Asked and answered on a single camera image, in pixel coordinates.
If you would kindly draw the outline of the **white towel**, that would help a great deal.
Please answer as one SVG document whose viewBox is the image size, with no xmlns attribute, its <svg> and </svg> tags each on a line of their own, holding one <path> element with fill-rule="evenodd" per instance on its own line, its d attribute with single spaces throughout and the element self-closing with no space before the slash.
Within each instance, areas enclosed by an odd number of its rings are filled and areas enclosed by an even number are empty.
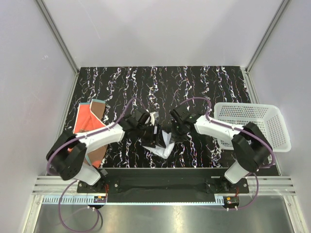
<svg viewBox="0 0 311 233">
<path fill-rule="evenodd" d="M 175 143 L 173 141 L 171 141 L 171 137 L 172 137 L 171 133 L 167 133 L 164 130 L 162 130 L 161 135 L 162 135 L 163 141 L 164 141 L 163 146 L 156 145 L 155 148 L 147 147 L 147 146 L 143 146 L 143 147 L 156 156 L 159 156 L 163 159 L 168 159 L 168 157 L 170 156 L 171 152 L 174 149 Z"/>
</svg>

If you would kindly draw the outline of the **orange brown towel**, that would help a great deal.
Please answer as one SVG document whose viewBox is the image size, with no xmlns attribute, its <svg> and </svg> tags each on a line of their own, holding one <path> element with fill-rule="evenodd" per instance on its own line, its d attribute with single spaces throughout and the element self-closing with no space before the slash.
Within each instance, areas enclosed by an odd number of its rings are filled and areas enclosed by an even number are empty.
<svg viewBox="0 0 311 233">
<path fill-rule="evenodd" d="M 78 106 L 73 133 L 85 133 L 104 127 L 105 124 L 101 121 L 104 111 L 104 100 L 92 99 L 90 102 L 80 103 Z M 108 145 L 105 145 L 95 151 L 88 152 L 85 156 L 84 163 L 99 168 L 105 157 L 107 147 Z"/>
</svg>

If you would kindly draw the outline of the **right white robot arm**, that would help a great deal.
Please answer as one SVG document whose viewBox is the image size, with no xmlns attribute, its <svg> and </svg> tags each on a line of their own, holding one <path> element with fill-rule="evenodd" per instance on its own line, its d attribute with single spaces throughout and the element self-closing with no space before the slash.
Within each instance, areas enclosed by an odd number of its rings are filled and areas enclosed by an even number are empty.
<svg viewBox="0 0 311 233">
<path fill-rule="evenodd" d="M 272 156 L 275 162 L 273 147 L 265 138 L 259 127 L 252 122 L 244 126 L 236 126 L 215 120 L 205 114 L 191 114 L 189 111 L 178 106 L 170 110 L 173 118 L 172 138 L 174 141 L 182 141 L 185 136 L 192 132 L 207 135 L 231 143 L 236 161 L 224 173 L 221 179 L 221 188 L 225 192 L 232 192 L 238 187 L 238 182 L 254 173 L 260 168 L 268 168 L 264 162 Z"/>
</svg>

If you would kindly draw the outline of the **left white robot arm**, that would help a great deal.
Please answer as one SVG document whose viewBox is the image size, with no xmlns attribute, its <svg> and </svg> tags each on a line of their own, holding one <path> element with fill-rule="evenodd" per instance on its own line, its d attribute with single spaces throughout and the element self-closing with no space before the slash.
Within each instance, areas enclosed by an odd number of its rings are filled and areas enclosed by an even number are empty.
<svg viewBox="0 0 311 233">
<path fill-rule="evenodd" d="M 62 180 L 76 179 L 94 192 L 104 189 L 103 175 L 93 165 L 84 162 L 85 156 L 103 146 L 122 141 L 124 137 L 137 138 L 144 147 L 165 148 L 158 113 L 144 109 L 134 110 L 118 122 L 86 133 L 63 132 L 48 152 L 46 159 Z"/>
</svg>

